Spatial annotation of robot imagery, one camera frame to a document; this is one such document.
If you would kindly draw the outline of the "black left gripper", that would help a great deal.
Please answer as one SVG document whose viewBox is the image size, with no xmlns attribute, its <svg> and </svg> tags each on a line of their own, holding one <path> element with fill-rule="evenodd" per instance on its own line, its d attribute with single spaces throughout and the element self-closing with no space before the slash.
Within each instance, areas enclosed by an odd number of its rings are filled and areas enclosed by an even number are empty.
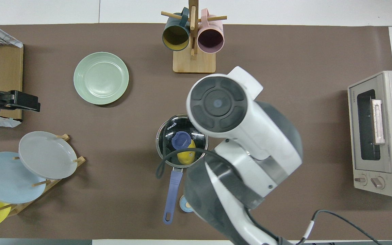
<svg viewBox="0 0 392 245">
<path fill-rule="evenodd" d="M 38 97 L 20 91 L 0 91 L 0 110 L 29 110 L 40 112 Z"/>
</svg>

